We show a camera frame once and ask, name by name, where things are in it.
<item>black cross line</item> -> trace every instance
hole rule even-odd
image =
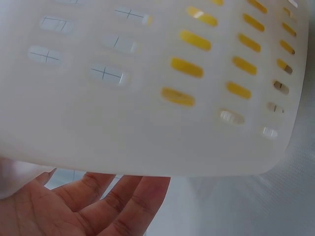
[[[119,40],[119,36],[118,36],[118,38],[117,38],[117,40],[116,40],[116,43],[115,43],[115,45],[114,45],[114,48],[116,47],[116,44],[118,43],[118,40]]]
[[[105,72],[106,67],[104,68],[104,71],[101,71],[101,70],[96,70],[96,69],[91,69],[91,70],[94,70],[94,71],[97,71],[97,72],[102,73],[102,74],[103,74],[103,77],[102,77],[102,79],[103,79],[103,80],[104,80],[104,76],[105,76],[105,74],[106,74],[106,75],[111,75],[111,76],[114,76],[114,77],[117,77],[117,78],[120,78],[120,79],[121,79],[121,76],[118,76],[118,75],[114,75],[114,74],[111,74],[111,73],[107,73],[107,72]]]
[[[121,13],[124,13],[124,14],[127,14],[127,19],[128,19],[128,17],[131,15],[131,16],[137,16],[137,17],[140,17],[140,18],[144,18],[143,16],[139,16],[139,15],[136,15],[136,14],[132,14],[131,13],[131,10],[130,10],[130,12],[124,12],[124,11],[119,11],[119,10],[115,10],[115,11],[117,11],[117,12],[121,12]]]
[[[48,56],[49,52],[48,52],[47,56],[45,56],[45,55],[43,55],[43,54],[39,54],[39,53],[33,53],[33,52],[30,52],[30,54],[34,54],[34,55],[39,55],[39,56],[42,56],[42,57],[46,57],[46,63],[47,63],[47,59],[48,59],[48,58],[54,59],[54,60],[60,60],[60,59],[58,59],[58,58],[49,57],[49,56]]]

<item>yellow oval slot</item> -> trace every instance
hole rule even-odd
[[[296,37],[297,33],[289,25],[287,25],[286,23],[282,23],[282,27],[293,37]]]
[[[243,58],[233,57],[233,63],[236,67],[240,68],[241,70],[244,70],[250,75],[257,74],[257,67],[250,64],[248,61],[244,60]]]
[[[281,47],[283,47],[283,49],[285,49],[288,53],[294,55],[295,54],[295,50],[284,40],[280,40],[280,45]]]
[[[218,5],[218,6],[223,6],[224,5],[224,1],[223,0],[211,0],[212,3]]]
[[[248,0],[248,2],[256,7],[259,11],[261,11],[262,13],[266,14],[268,12],[267,8],[264,7],[261,3],[259,3],[258,1],[256,0]]]
[[[171,67],[175,70],[191,75],[196,78],[203,77],[203,69],[200,66],[192,64],[180,58],[173,58],[171,61]]]
[[[288,73],[289,75],[291,75],[293,73],[293,69],[291,66],[289,66],[287,63],[285,63],[283,60],[278,59],[277,60],[277,65],[279,68],[281,68],[282,70],[284,70],[286,73]]]
[[[242,44],[250,49],[254,50],[255,52],[260,53],[261,46],[259,43],[255,42],[254,40],[248,38],[247,36],[243,35],[242,33],[238,35],[238,38]]]
[[[213,16],[203,12],[202,10],[190,6],[186,9],[186,12],[193,18],[198,19],[199,21],[206,23],[210,26],[217,26],[218,25],[218,21],[216,20],[216,18],[214,18]]]
[[[195,105],[195,98],[193,96],[174,90],[172,88],[162,88],[161,96],[165,100],[178,105],[186,107],[193,107]]]
[[[240,96],[243,99],[249,100],[252,97],[252,92],[250,90],[234,82],[228,82],[226,88],[230,93]]]
[[[254,19],[253,17],[251,17],[248,14],[243,14],[243,19],[246,23],[248,23],[249,25],[251,25],[252,27],[254,27],[256,30],[260,31],[260,32],[264,32],[265,31],[265,26],[260,23],[258,20]]]
[[[189,43],[203,51],[210,51],[211,49],[211,43],[207,39],[202,38],[188,30],[180,32],[180,38],[184,42]]]

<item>gray fabric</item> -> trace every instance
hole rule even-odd
[[[205,205],[200,235],[315,235],[314,9],[312,15],[303,94],[286,158],[260,176],[220,179]]]

